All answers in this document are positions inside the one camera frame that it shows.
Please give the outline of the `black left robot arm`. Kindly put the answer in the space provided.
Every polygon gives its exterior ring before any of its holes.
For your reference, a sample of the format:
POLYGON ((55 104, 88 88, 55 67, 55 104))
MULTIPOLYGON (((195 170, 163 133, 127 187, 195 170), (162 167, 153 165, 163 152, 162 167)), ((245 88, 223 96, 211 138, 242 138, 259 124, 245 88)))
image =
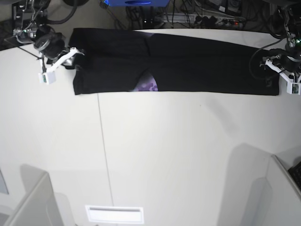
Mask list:
POLYGON ((262 66, 267 67, 288 83, 301 82, 301 2, 299 0, 266 0, 266 3, 277 8, 268 23, 263 19, 264 26, 277 41, 266 45, 251 56, 249 72, 256 80, 271 80, 272 77, 257 76, 252 70, 253 59, 261 51, 285 40, 284 48, 272 48, 271 56, 262 59, 262 66))

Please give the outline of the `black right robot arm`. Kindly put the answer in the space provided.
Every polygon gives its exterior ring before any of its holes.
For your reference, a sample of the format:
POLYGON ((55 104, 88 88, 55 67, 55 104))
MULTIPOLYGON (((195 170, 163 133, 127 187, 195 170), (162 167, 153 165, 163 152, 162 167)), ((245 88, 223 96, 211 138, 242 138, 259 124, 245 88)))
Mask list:
POLYGON ((78 7, 77 0, 71 1, 69 15, 58 21, 48 19, 49 0, 2 0, 1 4, 13 6, 14 29, 12 36, 5 39, 6 42, 11 44, 10 40, 13 39, 20 44, 32 44, 39 52, 38 55, 32 55, 40 61, 43 73, 48 69, 55 70, 60 65, 74 68, 76 56, 83 52, 66 45, 64 35, 51 26, 64 24, 71 19, 78 7), (45 59, 50 68, 46 68, 45 59))

